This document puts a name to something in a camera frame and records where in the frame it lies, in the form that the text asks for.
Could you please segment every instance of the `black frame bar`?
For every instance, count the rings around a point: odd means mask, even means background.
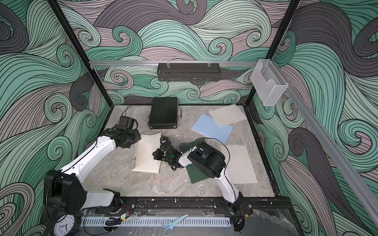
[[[84,49],[80,45],[79,40],[77,39],[75,33],[73,32],[66,16],[64,15],[62,9],[59,6],[59,3],[56,0],[47,0],[48,4],[50,5],[51,9],[53,10],[56,18],[58,19],[59,23],[61,24],[63,30],[66,32],[69,40],[71,41],[72,45],[74,46],[77,54],[79,55],[81,61],[83,61],[85,67],[88,70],[88,73],[91,75],[93,81],[96,83],[98,89],[100,90],[102,96],[105,98],[105,101],[108,103],[109,107],[113,107],[113,102],[110,99],[109,94],[106,92],[100,78],[98,77],[97,72],[92,69],[89,65],[89,58],[84,52]]]

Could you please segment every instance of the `blue scissors handle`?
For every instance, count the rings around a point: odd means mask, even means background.
[[[181,217],[175,219],[174,221],[164,220],[163,223],[162,223],[162,226],[163,226],[164,228],[166,228],[166,229],[164,230],[164,235],[165,235],[165,236],[170,235],[170,234],[172,233],[172,231],[173,231],[173,227],[174,227],[176,224],[178,224],[180,221],[182,221],[183,219],[185,219],[187,216],[188,216],[188,214],[183,215],[183,216],[181,216]]]

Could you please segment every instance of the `marble floor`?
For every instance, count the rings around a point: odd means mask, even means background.
[[[127,106],[115,106],[105,128],[111,128],[118,123],[119,117]],[[179,143],[191,142],[202,137],[191,128],[201,114],[210,115],[209,111],[222,106],[180,106],[183,117],[179,118],[177,129],[151,130],[146,124],[147,112],[151,106],[131,106],[127,116],[135,118],[140,134],[156,134],[170,138],[172,145],[179,149]],[[259,150],[247,120],[231,124],[234,128],[228,139],[228,145],[246,145],[257,177],[257,184],[235,184],[245,197],[274,197],[272,187],[266,174]],[[220,150],[220,145],[212,140],[206,142]],[[185,168],[172,171],[168,163],[161,162],[160,172],[144,173],[130,171],[135,154],[134,146],[130,149],[118,147],[107,154],[89,173],[83,183],[85,190],[109,188],[119,191],[121,196],[178,196],[178,197],[211,197],[222,196],[213,179],[191,184]]]

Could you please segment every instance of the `wave pattern wallpaper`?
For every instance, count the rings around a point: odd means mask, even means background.
[[[378,196],[377,33],[377,1],[323,0],[296,10],[274,59]],[[263,107],[255,96],[252,109],[305,235],[378,235],[290,97]]]
[[[1,235],[44,232],[44,175],[103,125],[109,107],[83,68],[45,0],[0,1]]]
[[[305,0],[308,4],[316,0]],[[265,58],[290,1],[59,0],[90,60],[249,60]],[[222,68],[219,82],[161,82],[157,67],[97,71],[113,103],[243,103],[253,68]]]

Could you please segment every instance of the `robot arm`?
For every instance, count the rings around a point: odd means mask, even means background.
[[[235,187],[225,169],[225,157],[220,151],[201,142],[185,152],[178,160],[178,163],[182,167],[194,164],[205,175],[215,179],[226,201],[232,204],[237,201],[239,190]]]
[[[99,206],[114,205],[119,209],[119,193],[111,190],[85,191],[81,185],[89,172],[116,147],[130,148],[141,139],[137,129],[133,129],[135,119],[121,116],[113,128],[105,129],[97,141],[81,155],[62,167],[50,170],[45,175],[44,204],[64,210],[66,214]]]

